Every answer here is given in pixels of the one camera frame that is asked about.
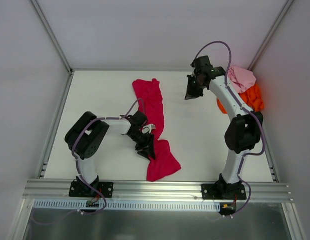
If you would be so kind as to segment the magenta t shirt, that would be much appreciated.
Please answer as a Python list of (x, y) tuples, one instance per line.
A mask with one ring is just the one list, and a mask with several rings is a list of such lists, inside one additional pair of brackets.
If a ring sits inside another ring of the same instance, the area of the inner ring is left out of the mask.
[(164, 131), (165, 119), (163, 108), (163, 97), (157, 79), (151, 81), (137, 79), (132, 82), (136, 98), (142, 99), (139, 102), (138, 110), (144, 111), (148, 124), (153, 124), (154, 153), (155, 158), (150, 158), (147, 168), (146, 180), (154, 182), (166, 176), (172, 175), (181, 170), (181, 165), (171, 152), (170, 144), (161, 138)]

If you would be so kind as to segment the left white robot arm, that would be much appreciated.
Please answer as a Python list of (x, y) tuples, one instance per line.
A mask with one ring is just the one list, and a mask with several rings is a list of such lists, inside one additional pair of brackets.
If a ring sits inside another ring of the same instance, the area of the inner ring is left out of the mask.
[(85, 112), (65, 135), (65, 142), (75, 159), (77, 176), (71, 183), (69, 196), (94, 197), (99, 190), (109, 197), (99, 182), (94, 154), (107, 135), (127, 135), (135, 142), (135, 151), (150, 160), (155, 158), (152, 128), (144, 131), (147, 117), (141, 111), (119, 117), (97, 117)]

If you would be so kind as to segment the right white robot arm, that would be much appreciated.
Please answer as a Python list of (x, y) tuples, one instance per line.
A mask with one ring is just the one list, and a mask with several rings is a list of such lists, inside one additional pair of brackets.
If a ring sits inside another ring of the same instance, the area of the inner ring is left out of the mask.
[(204, 199), (246, 198), (244, 185), (240, 178), (246, 157), (261, 138), (260, 127), (263, 115), (254, 112), (234, 90), (223, 67), (214, 67), (208, 56), (200, 56), (191, 63), (192, 74), (188, 75), (186, 100), (203, 96), (203, 90), (210, 90), (222, 103), (230, 124), (224, 140), (228, 147), (225, 167), (218, 180), (212, 184), (203, 184)]

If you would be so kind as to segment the pink t shirt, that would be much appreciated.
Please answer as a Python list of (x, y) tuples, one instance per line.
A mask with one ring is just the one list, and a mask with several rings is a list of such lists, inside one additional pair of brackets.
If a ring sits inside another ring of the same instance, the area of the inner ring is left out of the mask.
[(247, 91), (256, 82), (253, 72), (237, 66), (230, 67), (228, 77), (235, 91), (239, 94)]

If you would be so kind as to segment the orange t shirt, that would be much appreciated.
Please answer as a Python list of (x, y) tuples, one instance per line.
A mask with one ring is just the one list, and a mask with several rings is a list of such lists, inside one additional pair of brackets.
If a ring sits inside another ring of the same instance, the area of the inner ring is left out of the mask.
[(249, 82), (248, 84), (235, 84), (232, 83), (235, 90), (241, 97), (241, 99), (251, 107), (255, 112), (262, 111), (264, 109), (264, 102), (259, 86), (255, 82)]

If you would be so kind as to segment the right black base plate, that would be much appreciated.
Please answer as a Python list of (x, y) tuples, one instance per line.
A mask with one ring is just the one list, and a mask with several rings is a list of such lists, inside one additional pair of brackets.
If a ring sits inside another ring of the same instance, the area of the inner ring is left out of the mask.
[(246, 200), (245, 187), (241, 182), (220, 185), (215, 183), (203, 183), (201, 185), (203, 200)]

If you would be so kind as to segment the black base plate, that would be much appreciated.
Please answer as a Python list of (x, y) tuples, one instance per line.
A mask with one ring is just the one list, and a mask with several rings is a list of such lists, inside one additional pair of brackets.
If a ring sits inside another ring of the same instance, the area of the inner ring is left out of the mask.
[[(98, 190), (105, 198), (111, 198), (113, 194), (113, 182), (109, 181), (94, 181), (92, 187)], [(80, 180), (73, 180), (69, 188), (69, 197), (75, 198), (95, 198), (98, 193), (88, 187)]]
[(203, 200), (246, 200), (245, 187), (241, 182), (220, 185), (215, 183), (203, 183), (201, 185)]

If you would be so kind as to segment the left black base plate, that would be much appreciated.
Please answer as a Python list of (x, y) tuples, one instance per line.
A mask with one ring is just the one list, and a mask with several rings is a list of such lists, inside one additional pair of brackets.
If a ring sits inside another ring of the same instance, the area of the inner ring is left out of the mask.
[[(111, 198), (113, 194), (113, 182), (109, 181), (94, 181), (92, 187), (98, 190), (105, 198)], [(69, 188), (69, 197), (75, 198), (95, 198), (98, 193), (88, 187), (80, 180), (73, 180)]]

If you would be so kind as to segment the right aluminium frame post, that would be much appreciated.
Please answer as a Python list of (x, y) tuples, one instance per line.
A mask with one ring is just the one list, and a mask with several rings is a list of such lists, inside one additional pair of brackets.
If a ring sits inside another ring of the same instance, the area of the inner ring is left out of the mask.
[(258, 47), (252, 61), (250, 62), (249, 66), (248, 66), (249, 71), (253, 71), (254, 68), (256, 67), (258, 61), (260, 60), (260, 58), (262, 57), (262, 55), (266, 51), (266, 49), (267, 49), (268, 45), (270, 44), (272, 38), (276, 34), (278, 28), (280, 27), (281, 23), (285, 19), (286, 15), (290, 11), (290, 9), (294, 3), (295, 3), (295, 0), (286, 0), (284, 2), (283, 6), (281, 7), (279, 13), (277, 14), (275, 20), (273, 21), (271, 27), (267, 31), (267, 33), (266, 33), (265, 37), (263, 38), (260, 46)]

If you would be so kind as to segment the aluminium frame post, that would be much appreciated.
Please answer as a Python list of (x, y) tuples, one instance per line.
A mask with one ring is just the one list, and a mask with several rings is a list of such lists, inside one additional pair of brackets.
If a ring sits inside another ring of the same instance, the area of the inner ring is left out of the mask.
[(40, 3), (38, 0), (29, 0), (30, 5), (32, 6), (34, 12), (36, 13), (44, 31), (46, 32), (48, 39), (50, 40), (52, 46), (54, 47), (60, 61), (62, 62), (64, 68), (66, 69), (67, 73), (69, 75), (72, 74), (73, 69), (71, 68), (69, 61), (67, 60), (66, 55), (64, 54), (64, 51), (62, 50), (56, 35), (54, 34), (54, 31), (51, 27), (51, 25), (49, 24), (49, 21), (42, 9), (42, 7), (40, 6)]
[(249, 71), (253, 71), (254, 68), (256, 67), (258, 61), (260, 60), (260, 58), (262, 57), (262, 55), (266, 51), (266, 49), (267, 49), (268, 45), (270, 44), (272, 38), (276, 34), (278, 28), (280, 27), (281, 23), (285, 19), (286, 15), (290, 11), (290, 9), (294, 3), (295, 3), (295, 0), (286, 0), (284, 2), (283, 6), (281, 7), (279, 13), (277, 14), (275, 20), (273, 21), (271, 27), (267, 31), (267, 33), (266, 33), (265, 37), (263, 38), (260, 46), (258, 47), (252, 61), (250, 62), (249, 66), (248, 66)]

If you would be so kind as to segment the aluminium mounting rail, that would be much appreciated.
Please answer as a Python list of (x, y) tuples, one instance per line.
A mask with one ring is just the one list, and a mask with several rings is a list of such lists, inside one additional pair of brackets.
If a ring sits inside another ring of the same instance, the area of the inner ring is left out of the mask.
[[(70, 179), (30, 179), (22, 194), (25, 199), (68, 199)], [(137, 201), (202, 201), (201, 185), (198, 181), (135, 181), (114, 180), (113, 200)], [(251, 193), (253, 203), (292, 203), (289, 185), (276, 182), (252, 182), (245, 187)]]

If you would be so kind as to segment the left aluminium frame post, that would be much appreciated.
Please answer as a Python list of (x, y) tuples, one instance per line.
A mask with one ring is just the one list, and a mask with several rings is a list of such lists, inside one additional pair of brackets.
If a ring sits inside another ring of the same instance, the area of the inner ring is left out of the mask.
[(72, 74), (73, 69), (71, 68), (69, 61), (67, 60), (66, 55), (64, 54), (64, 51), (62, 50), (56, 35), (54, 34), (54, 31), (51, 27), (51, 25), (49, 24), (49, 21), (42, 9), (42, 7), (40, 6), (40, 3), (38, 0), (29, 0), (30, 5), (32, 6), (34, 12), (36, 13), (44, 31), (46, 32), (48, 39), (50, 40), (52, 46), (54, 47), (60, 61), (62, 62), (64, 68), (66, 69), (67, 73), (69, 75)]

